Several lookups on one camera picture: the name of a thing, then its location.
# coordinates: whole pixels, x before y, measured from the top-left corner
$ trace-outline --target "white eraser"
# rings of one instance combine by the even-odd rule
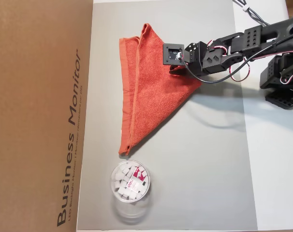
[[[125,180],[122,180],[122,181],[121,181],[121,186],[122,186],[123,188],[126,188],[126,185],[127,185],[127,182],[126,182]]]
[[[126,182],[129,181],[129,177],[128,176],[124,176],[123,180],[125,180]]]
[[[145,183],[145,185],[142,185],[142,187],[143,187],[144,189],[147,189],[147,183]]]
[[[138,187],[138,189],[139,189],[139,191],[142,191],[142,190],[147,189],[147,183],[145,183],[145,185],[140,184],[139,187]]]
[[[119,169],[120,169],[121,171],[123,171],[125,168],[126,168],[126,164],[125,164],[125,163],[122,164],[122,165],[119,167]]]
[[[127,173],[127,175],[126,176],[128,176],[129,178],[131,178],[131,176],[132,176],[132,174],[133,174],[133,169],[131,169],[128,173]]]
[[[140,199],[142,197],[142,194],[139,192],[139,193],[137,193],[137,196],[136,196],[136,198],[137,199]]]
[[[121,186],[121,184],[119,183],[119,181],[117,180],[116,182],[114,182],[114,188],[118,189]]]
[[[136,166],[136,167],[139,167],[140,166],[139,163],[137,163],[137,162],[132,162],[132,165],[133,166]]]
[[[146,170],[144,170],[144,171],[142,172],[142,176],[143,176],[143,177],[146,177],[146,175],[147,175],[147,172],[146,172]]]
[[[144,189],[144,188],[140,188],[139,190],[142,195],[146,192],[146,189]]]
[[[129,168],[131,168],[132,167],[132,163],[130,162],[130,163],[127,163],[126,164],[126,167],[129,169]]]
[[[135,193],[134,191],[131,191],[131,193],[129,194],[129,199],[134,200],[136,199],[137,193]]]
[[[130,193],[131,193],[131,190],[129,188],[126,188],[124,193],[123,193],[123,196],[128,197]]]
[[[124,178],[124,173],[116,173],[116,180],[122,180]]]
[[[125,191],[125,188],[123,188],[123,187],[119,187],[119,189],[118,189],[118,193],[119,194],[121,194],[121,195],[123,195],[124,194],[124,191]]]
[[[124,170],[123,170],[123,173],[126,175],[127,173],[129,172],[129,168],[125,168]]]

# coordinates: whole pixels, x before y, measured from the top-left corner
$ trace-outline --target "black robotic arm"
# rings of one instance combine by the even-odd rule
[[[266,96],[266,101],[290,109],[293,107],[293,18],[265,27],[259,25],[208,44],[191,43],[186,48],[182,44],[163,45],[164,65],[185,66],[193,77],[209,84],[224,81],[248,62],[270,55],[276,56],[262,72],[260,87],[275,89]],[[220,80],[203,79],[205,75],[225,71],[243,60],[245,62],[238,69]]]

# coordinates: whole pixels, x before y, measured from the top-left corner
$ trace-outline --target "cardboard box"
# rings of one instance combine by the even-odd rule
[[[92,7],[0,1],[0,232],[76,230]]]

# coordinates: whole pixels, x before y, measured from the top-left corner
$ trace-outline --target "gray surface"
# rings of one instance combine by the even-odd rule
[[[235,32],[232,1],[98,3],[93,9],[78,229],[256,230],[241,86],[232,81],[200,87],[135,149],[130,159],[152,176],[151,200],[138,222],[116,216],[109,186],[122,161],[119,38],[139,36],[148,22],[167,43],[208,42]]]

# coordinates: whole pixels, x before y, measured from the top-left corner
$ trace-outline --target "folded towel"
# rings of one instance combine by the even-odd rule
[[[162,64],[162,45],[150,24],[144,24],[140,37],[119,40],[123,80],[119,154],[128,155],[201,84],[169,74],[170,67]]]

